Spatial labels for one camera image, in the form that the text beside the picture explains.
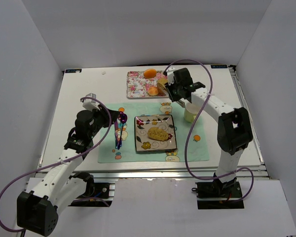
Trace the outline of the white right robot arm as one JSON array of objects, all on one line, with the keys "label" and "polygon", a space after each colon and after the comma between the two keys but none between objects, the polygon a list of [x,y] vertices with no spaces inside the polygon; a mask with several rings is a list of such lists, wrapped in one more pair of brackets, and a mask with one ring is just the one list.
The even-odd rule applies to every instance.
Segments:
[{"label": "white right robot arm", "polygon": [[223,185],[236,181],[236,170],[244,150],[253,140],[249,113],[244,107],[232,107],[213,95],[200,82],[193,82],[187,68],[168,67],[164,72],[168,82],[165,88],[173,102],[182,99],[205,111],[218,125],[217,142],[221,148],[219,165],[213,179]]}]

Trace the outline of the herb bread slice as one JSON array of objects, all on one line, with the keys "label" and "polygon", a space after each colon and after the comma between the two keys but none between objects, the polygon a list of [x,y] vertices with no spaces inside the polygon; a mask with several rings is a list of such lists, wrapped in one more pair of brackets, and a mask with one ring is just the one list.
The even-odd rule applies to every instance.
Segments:
[{"label": "herb bread slice", "polygon": [[156,141],[167,141],[169,135],[163,129],[159,129],[158,127],[152,127],[148,130],[148,137]]},{"label": "herb bread slice", "polygon": [[165,84],[168,82],[167,78],[159,78],[157,81],[157,89],[159,94],[167,95]]}]

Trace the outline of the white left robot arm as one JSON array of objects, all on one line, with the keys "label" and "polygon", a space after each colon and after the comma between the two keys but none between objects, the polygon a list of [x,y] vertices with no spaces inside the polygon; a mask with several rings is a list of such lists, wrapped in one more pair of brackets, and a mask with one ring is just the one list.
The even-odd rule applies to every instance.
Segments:
[{"label": "white left robot arm", "polygon": [[50,169],[29,192],[17,198],[17,225],[41,236],[55,229],[59,215],[79,196],[91,192],[93,176],[86,172],[73,174],[93,147],[93,138],[101,128],[109,128],[119,116],[118,111],[83,110],[76,115],[74,128],[69,132],[61,152],[59,165]]}]

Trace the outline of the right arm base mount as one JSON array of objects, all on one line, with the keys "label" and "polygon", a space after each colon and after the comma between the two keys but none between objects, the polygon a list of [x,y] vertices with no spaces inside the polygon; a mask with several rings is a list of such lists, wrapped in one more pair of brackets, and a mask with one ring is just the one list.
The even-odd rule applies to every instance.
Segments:
[{"label": "right arm base mount", "polygon": [[237,178],[225,183],[219,179],[198,182],[191,191],[196,194],[199,210],[244,209],[242,190]]}]

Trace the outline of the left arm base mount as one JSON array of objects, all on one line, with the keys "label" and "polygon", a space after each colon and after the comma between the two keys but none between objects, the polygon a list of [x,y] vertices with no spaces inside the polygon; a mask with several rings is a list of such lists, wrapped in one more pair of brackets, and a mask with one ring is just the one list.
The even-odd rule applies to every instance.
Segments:
[{"label": "left arm base mount", "polygon": [[79,195],[70,206],[74,207],[110,207],[112,201],[110,198],[110,183],[96,183],[94,176],[87,172],[78,172],[71,175],[66,182],[82,181],[82,186],[85,185],[85,192]]}]

